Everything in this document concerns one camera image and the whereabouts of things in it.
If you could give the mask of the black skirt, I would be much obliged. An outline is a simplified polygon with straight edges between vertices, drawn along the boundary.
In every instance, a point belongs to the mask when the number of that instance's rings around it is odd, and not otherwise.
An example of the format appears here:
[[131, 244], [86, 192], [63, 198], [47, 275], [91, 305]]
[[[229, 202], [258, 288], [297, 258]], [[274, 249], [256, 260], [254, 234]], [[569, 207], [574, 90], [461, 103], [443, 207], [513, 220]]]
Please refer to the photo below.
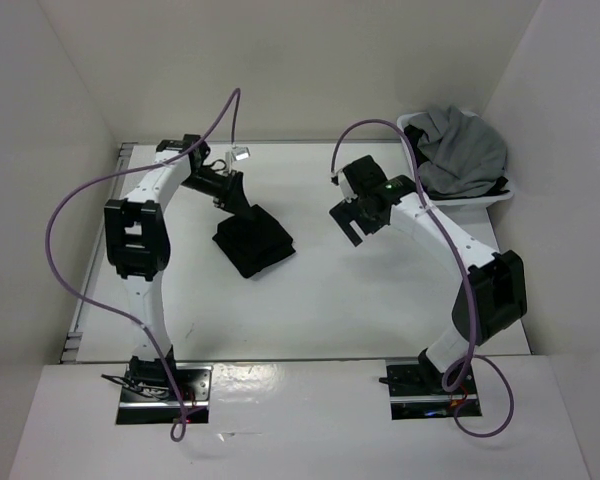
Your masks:
[[213, 236], [246, 279], [296, 253], [293, 238], [271, 214], [259, 205], [253, 205], [251, 213], [251, 219], [233, 215], [220, 222]]

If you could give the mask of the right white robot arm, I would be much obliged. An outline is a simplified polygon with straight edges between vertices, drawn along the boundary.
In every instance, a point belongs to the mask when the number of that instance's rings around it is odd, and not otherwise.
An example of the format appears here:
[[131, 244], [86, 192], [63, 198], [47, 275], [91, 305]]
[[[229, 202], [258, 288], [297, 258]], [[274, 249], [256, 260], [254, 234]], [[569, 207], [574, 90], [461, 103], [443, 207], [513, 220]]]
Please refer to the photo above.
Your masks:
[[387, 177], [366, 155], [331, 174], [343, 199], [330, 215], [355, 246], [386, 226], [405, 234], [447, 268], [458, 284], [451, 324], [418, 356], [418, 381], [430, 393], [452, 392], [469, 355], [527, 312], [521, 257], [477, 240], [432, 204], [405, 175]]

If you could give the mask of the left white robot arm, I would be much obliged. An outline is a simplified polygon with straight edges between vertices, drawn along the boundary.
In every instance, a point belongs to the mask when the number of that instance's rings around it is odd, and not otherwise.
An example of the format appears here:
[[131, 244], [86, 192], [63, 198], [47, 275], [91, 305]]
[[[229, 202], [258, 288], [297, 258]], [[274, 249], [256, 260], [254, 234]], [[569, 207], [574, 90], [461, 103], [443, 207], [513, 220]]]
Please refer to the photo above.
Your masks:
[[243, 174], [234, 169], [236, 162], [250, 157], [249, 149], [233, 144], [218, 161], [218, 169], [205, 163], [210, 152], [198, 135], [161, 141], [151, 169], [136, 187], [104, 207], [107, 259], [123, 281], [130, 315], [141, 331], [123, 385], [143, 396], [151, 393], [164, 400], [179, 386], [162, 296], [163, 273], [171, 256], [164, 218], [168, 204], [179, 188], [186, 187], [211, 197], [225, 212], [253, 217]]

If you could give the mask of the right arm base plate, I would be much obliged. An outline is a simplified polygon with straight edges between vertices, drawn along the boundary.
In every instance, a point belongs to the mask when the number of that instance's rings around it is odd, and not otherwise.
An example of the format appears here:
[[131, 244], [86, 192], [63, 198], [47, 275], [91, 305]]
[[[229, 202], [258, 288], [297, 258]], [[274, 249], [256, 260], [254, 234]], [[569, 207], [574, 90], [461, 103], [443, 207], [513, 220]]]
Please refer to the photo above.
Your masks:
[[388, 389], [393, 420], [453, 418], [459, 406], [463, 406], [460, 417], [482, 415], [472, 370], [458, 389], [448, 393], [440, 382], [425, 380], [415, 358], [388, 360], [379, 382]]

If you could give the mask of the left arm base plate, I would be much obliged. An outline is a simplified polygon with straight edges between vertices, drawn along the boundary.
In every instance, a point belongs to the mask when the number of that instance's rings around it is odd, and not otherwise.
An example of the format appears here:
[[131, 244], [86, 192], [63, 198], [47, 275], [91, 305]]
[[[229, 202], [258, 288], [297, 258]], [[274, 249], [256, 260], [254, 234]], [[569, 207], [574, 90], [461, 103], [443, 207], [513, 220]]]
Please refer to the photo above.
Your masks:
[[[133, 379], [130, 368], [123, 375], [102, 374], [101, 377], [120, 388], [117, 425], [171, 424], [180, 418], [177, 396], [166, 378]], [[183, 366], [174, 377], [188, 412], [187, 423], [207, 424], [211, 367]]]

